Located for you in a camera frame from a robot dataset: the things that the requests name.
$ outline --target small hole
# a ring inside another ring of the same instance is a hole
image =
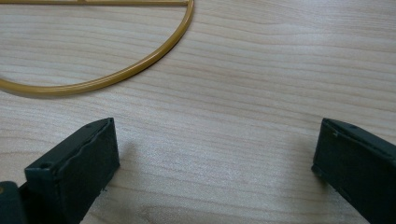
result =
[[[47,169],[47,168],[50,168],[51,165],[52,165],[52,163],[50,163],[50,162],[41,163],[40,169]]]

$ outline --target gold wire hoop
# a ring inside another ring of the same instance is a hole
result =
[[[104,87],[121,82],[126,78],[132,77],[154,63],[158,62],[186,33],[192,19],[193,14],[193,0],[77,0],[77,1],[52,1],[52,0],[0,0],[0,4],[31,4],[31,5],[84,5],[84,6],[187,6],[186,14],[184,15],[181,24],[177,27],[175,32],[150,55],[140,60],[137,63],[126,67],[119,72],[100,77],[91,81],[81,82],[78,84],[64,85],[64,86],[30,86],[19,84],[16,82],[7,81],[0,78],[0,90],[9,91],[17,94],[27,95],[41,95],[41,96],[62,96],[87,91],[95,91]]]

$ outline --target gold wire ring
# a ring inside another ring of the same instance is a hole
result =
[[[186,33],[192,19],[193,0],[93,0],[93,1],[51,1],[51,0],[0,0],[0,4],[34,4],[34,5],[84,5],[84,6],[187,6],[181,24],[175,32],[149,56],[133,65],[126,67],[119,72],[108,76],[100,77],[91,81],[64,86],[30,86],[11,82],[0,78],[0,90],[9,91],[17,94],[42,95],[42,96],[62,96],[87,91],[95,91],[104,87],[121,82],[126,78],[132,77],[154,63],[158,62]]]

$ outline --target wood grain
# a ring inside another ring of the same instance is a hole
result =
[[[0,6],[0,77],[69,84],[155,50],[183,7]],[[322,118],[396,144],[392,0],[198,0],[139,76],[64,98],[0,92],[0,176],[114,117],[121,168],[89,223],[367,223],[310,171]]]

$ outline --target light wood surface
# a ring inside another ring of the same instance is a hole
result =
[[[0,6],[0,77],[69,84],[130,65],[184,7]],[[90,223],[367,223],[310,171],[321,119],[396,144],[396,2],[197,0],[137,77],[63,98],[0,92],[1,180],[80,126],[116,121],[121,168]]]

